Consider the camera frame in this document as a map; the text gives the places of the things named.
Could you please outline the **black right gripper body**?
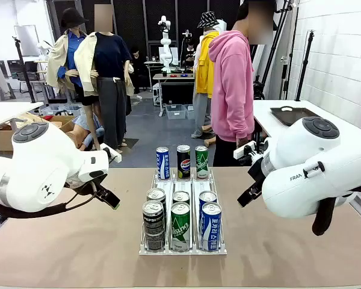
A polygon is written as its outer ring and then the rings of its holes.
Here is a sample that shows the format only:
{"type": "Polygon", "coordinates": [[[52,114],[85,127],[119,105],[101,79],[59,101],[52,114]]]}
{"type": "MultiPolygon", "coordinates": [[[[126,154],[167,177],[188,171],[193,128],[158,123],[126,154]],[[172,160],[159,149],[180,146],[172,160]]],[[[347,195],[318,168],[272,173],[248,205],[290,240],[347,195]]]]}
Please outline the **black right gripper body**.
{"type": "Polygon", "coordinates": [[[265,178],[268,176],[268,156],[260,157],[254,161],[248,170],[248,174],[255,181],[250,189],[261,189],[265,178]]]}

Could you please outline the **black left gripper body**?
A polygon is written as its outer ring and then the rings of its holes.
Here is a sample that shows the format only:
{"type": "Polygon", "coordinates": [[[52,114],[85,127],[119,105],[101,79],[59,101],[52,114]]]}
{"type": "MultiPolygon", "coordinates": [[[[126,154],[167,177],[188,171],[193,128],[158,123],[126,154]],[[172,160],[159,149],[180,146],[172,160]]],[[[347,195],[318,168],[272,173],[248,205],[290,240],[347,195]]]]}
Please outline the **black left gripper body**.
{"type": "Polygon", "coordinates": [[[105,178],[106,175],[102,175],[87,182],[79,181],[70,184],[69,188],[79,195],[107,195],[109,190],[102,185],[105,178]]]}

